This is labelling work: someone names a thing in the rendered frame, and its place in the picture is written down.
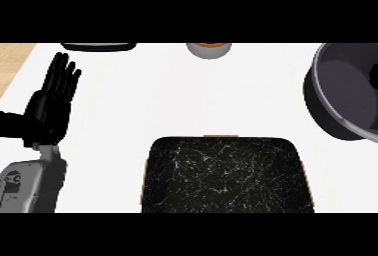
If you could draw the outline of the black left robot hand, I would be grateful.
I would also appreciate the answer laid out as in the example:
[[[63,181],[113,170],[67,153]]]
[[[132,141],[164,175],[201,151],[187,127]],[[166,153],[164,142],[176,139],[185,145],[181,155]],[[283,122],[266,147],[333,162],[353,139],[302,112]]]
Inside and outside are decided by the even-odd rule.
[[[24,114],[0,111],[0,137],[21,139],[27,148],[60,144],[67,135],[80,76],[70,55],[58,52]]]

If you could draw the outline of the black marble tray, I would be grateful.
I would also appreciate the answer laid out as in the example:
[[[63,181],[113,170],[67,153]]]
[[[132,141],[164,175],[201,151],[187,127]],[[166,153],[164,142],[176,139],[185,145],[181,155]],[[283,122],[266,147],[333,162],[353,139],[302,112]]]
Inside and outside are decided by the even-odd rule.
[[[163,137],[147,163],[145,213],[312,213],[300,155],[283,138]]]

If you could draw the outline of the dark grey pot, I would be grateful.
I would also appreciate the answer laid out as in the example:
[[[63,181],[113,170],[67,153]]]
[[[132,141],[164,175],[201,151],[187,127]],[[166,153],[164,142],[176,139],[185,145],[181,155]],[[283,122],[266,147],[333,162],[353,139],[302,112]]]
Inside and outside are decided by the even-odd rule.
[[[378,43],[324,43],[303,94],[312,118],[334,138],[378,143]]]

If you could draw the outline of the pale wooden board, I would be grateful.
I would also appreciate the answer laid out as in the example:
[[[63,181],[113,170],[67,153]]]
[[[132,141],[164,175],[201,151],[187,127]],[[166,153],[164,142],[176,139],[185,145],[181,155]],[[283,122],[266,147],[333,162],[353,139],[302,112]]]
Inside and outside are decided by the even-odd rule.
[[[0,43],[0,97],[15,79],[36,43]]]

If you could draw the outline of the grey cup with orange top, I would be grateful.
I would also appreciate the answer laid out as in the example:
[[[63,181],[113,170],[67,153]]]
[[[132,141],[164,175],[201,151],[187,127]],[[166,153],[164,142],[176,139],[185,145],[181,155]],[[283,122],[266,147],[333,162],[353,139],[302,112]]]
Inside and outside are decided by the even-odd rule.
[[[221,45],[210,44],[203,46],[197,43],[188,43],[187,46],[188,46],[190,52],[197,57],[200,57],[201,59],[212,60],[224,57],[228,54],[232,44],[231,43],[221,44]]]

